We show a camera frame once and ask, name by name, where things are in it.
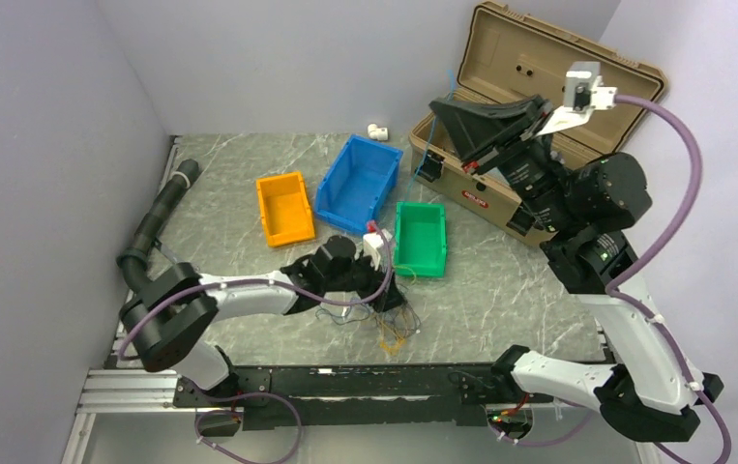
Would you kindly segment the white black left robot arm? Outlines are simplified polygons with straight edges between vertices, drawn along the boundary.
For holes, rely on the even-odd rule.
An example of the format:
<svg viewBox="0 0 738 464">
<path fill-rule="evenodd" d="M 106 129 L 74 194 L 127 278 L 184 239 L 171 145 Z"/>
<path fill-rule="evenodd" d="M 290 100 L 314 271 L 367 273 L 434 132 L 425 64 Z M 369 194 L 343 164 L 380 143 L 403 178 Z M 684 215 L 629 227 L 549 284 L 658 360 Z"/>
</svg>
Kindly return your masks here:
<svg viewBox="0 0 738 464">
<path fill-rule="evenodd" d="M 341 235 L 330 237 L 314 252 L 263 275 L 218 276 L 177 263 L 157 279 L 134 286 L 134 296 L 120 310 L 127 335 L 118 356 L 128 349 L 148 372 L 174 370 L 197 386 L 214 406 L 228 403 L 238 376 L 224 351 L 202 339 L 215 322 L 256 314 L 295 315 L 322 304 L 331 294 L 352 293 L 357 304 L 384 312 L 404 304 L 396 286 L 393 243 L 384 233 L 366 240 L 380 245 L 358 251 Z"/>
</svg>

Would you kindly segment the white pipe elbow fitting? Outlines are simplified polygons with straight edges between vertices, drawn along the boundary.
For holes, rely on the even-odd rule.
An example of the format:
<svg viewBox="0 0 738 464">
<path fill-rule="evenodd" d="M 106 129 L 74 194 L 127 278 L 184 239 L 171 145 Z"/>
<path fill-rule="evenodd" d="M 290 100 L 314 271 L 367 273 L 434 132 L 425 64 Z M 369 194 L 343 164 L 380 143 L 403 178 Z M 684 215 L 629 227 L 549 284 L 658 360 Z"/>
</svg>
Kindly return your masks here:
<svg viewBox="0 0 738 464">
<path fill-rule="evenodd" d="M 367 135 L 369 139 L 376 141 L 388 141 L 389 130 L 387 127 L 380 127 L 377 124 L 369 124 L 367 126 Z"/>
</svg>

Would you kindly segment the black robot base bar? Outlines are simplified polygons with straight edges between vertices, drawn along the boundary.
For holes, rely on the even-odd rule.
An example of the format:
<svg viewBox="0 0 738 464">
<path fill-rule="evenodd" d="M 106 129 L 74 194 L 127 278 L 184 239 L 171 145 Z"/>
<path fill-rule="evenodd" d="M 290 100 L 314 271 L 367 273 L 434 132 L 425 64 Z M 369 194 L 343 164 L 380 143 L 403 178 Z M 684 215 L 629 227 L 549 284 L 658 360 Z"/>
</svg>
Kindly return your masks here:
<svg viewBox="0 0 738 464">
<path fill-rule="evenodd" d="M 310 426 L 452 422 L 478 426 L 483 406 L 509 408 L 549 396 L 521 391 L 489 362 L 233 365 L 201 346 L 173 367 L 178 408 L 224 408 L 245 431 Z"/>
</svg>

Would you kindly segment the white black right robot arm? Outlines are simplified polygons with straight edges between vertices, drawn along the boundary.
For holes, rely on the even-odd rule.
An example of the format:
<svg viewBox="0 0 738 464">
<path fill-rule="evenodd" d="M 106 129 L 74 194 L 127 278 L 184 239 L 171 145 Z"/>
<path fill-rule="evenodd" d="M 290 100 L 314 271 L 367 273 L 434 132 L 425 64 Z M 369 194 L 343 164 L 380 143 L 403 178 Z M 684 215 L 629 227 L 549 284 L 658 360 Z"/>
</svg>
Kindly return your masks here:
<svg viewBox="0 0 738 464">
<path fill-rule="evenodd" d="M 626 237 L 652 204 L 640 163 L 614 152 L 572 169 L 551 153 L 556 133 L 618 103 L 668 123 L 684 142 L 691 166 L 675 216 L 642 253 Z M 597 412 L 636 442 L 689 441 L 700 424 L 696 407 L 712 408 L 723 381 L 689 362 L 641 272 L 673 238 L 697 198 L 702 158 L 691 131 L 659 104 L 628 95 L 603 103 L 576 98 L 559 108 L 539 96 L 500 104 L 438 98 L 429 106 L 462 167 L 473 174 L 500 172 L 536 224 L 550 233 L 540 245 L 549 267 L 589 309 L 619 356 L 618 363 L 597 368 L 514 345 L 492 364 L 495 395 L 514 401 L 523 393 L 541 393 L 570 401 Z"/>
</svg>

